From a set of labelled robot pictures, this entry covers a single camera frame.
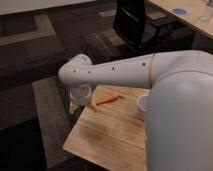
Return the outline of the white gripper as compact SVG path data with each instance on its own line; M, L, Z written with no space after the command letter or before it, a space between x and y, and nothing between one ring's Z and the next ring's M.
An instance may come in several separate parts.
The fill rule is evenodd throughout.
M92 89L90 85L81 85L79 87L70 88L70 103L69 113L73 115L77 110L78 106L85 106L91 109L94 113L97 112L96 107L90 103L92 98Z

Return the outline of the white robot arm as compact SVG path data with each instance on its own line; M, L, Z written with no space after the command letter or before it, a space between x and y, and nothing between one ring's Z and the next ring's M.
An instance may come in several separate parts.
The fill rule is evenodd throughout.
M213 171L213 54L160 52L102 64L78 54L58 76L78 105L90 102L94 85L149 89L147 170Z

